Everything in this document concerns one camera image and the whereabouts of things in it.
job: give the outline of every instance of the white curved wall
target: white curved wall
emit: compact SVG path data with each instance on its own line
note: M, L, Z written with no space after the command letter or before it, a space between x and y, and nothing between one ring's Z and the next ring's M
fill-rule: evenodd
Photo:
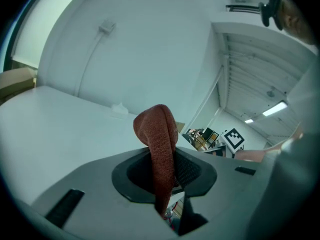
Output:
M13 59L38 68L48 35L72 0L39 0L26 19Z
M116 27L98 41L104 19ZM123 102L138 114L162 103L188 123L207 94L191 97L196 82L205 76L208 91L221 67L209 17L194 0L84 0L59 20L38 83L101 105ZM212 56L205 61L208 42Z

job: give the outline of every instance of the ceiling panel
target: ceiling panel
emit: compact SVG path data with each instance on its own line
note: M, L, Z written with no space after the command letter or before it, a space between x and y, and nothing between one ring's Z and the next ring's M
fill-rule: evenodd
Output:
M262 113L287 100L310 58L250 36L222 35L225 43L220 49L228 66L227 93L221 93L227 96L225 110L242 121L252 118L249 126L272 145L286 140L299 123L291 108L270 116Z

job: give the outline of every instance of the black slot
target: black slot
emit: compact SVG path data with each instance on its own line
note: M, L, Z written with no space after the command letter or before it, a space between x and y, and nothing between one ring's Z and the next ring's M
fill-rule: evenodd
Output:
M183 210L178 235L183 236L196 230L208 221L201 214L194 213L189 197L184 196Z
M150 153L133 162L128 167L126 175L129 180L139 188L152 194L155 193Z
M57 227L62 228L84 194L83 191L70 189L45 218Z
M243 174L249 174L249 175L254 175L256 170L250 169L250 168L246 168L246 167L242 167L242 166L238 166L237 168L234 169L237 172L243 173Z
M174 159L174 174L179 184L185 188L195 179L197 179L202 172L202 168L193 162L189 157L185 157L179 153L173 155Z

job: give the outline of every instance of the cardboard box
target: cardboard box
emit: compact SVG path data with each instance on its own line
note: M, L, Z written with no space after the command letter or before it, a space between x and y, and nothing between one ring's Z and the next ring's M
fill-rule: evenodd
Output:
M184 126L185 126L185 123L183 123L183 122L175 122L175 125L176 125L176 128L177 128L177 130L178 130L178 133L181 133L181 131L182 131L182 129L184 128Z
M35 72L22 67L0 73L0 105L12 97L35 87Z

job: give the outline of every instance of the gray plastic surface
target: gray plastic surface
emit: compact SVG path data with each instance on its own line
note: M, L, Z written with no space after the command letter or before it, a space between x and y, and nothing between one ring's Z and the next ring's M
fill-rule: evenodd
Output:
M191 198L194 212L211 220L238 197L251 175L235 171L238 166L257 169L258 163L218 157L187 148L184 152L210 163L218 177L205 196ZM111 173L116 165L146 149L137 149L86 163L46 190L32 204L45 216L70 189L85 195L63 227L83 239L172 239L178 237L161 219L153 204L133 203L114 188Z
M209 192L190 199L194 212L203 215L208 223L180 238L251 240L275 232L316 184L320 157L313 150L319 138L320 135L305 134L300 140L285 143L281 154L268 152L261 163L179 148L212 164L217 171L217 181ZM145 150L84 164L45 191L33 209L44 216L69 189L75 188L85 195L63 228L67 233L91 240L177 239L152 204L128 201L111 183L112 170L118 163ZM256 172L248 175L235 171L238 166Z

